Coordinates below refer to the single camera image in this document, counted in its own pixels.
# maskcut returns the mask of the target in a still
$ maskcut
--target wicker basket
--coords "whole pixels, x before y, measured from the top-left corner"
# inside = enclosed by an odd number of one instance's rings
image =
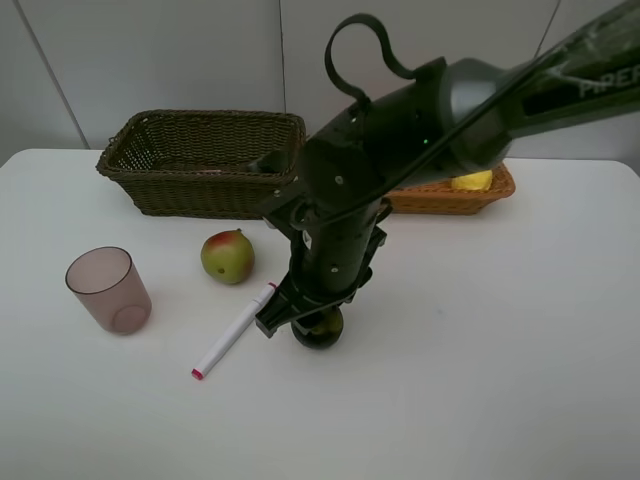
[[[473,215],[490,203],[509,197],[516,185],[507,167],[500,165],[493,171],[491,188],[486,192],[453,190],[451,181],[421,187],[395,190],[387,195],[394,213],[435,213]]]
[[[146,215],[260,218],[255,205],[293,180],[294,165],[281,174],[250,173],[245,165],[280,149],[295,158],[304,140],[295,115],[152,110],[111,139],[97,170]]]

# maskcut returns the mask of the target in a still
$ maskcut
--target marker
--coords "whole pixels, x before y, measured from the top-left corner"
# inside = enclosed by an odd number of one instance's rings
[[[207,373],[220,361],[224,354],[233,346],[240,338],[240,335],[247,329],[256,317],[262,307],[269,301],[276,286],[269,283],[262,289],[260,295],[251,300],[251,303],[245,307],[242,313],[236,318],[227,330],[222,334],[216,343],[209,349],[206,355],[198,362],[196,368],[191,370],[191,376],[197,380],[204,380]]]

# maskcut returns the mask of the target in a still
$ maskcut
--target orange wicker basket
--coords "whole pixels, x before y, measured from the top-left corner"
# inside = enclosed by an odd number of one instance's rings
[[[516,184],[507,167],[493,170],[491,188],[486,192],[453,190],[451,180],[421,187],[394,190],[387,195],[394,213],[473,215],[490,203],[513,195]]]

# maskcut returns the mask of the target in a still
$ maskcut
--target plastic cup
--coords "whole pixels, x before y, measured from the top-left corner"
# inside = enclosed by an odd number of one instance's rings
[[[121,248],[101,247],[81,255],[67,270],[65,281],[107,332],[133,333],[151,314],[149,294],[131,255]]]

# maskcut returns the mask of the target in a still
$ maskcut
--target table surface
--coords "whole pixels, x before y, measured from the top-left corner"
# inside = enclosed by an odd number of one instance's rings
[[[154,218],[99,152],[30,150],[0,169],[0,478],[602,479],[640,476],[640,181],[614,162],[510,160],[513,197],[473,217],[392,216],[330,350],[249,329],[189,374],[287,269],[258,221]],[[255,274],[202,271],[242,227]],[[149,324],[102,331],[65,287],[127,249]]]

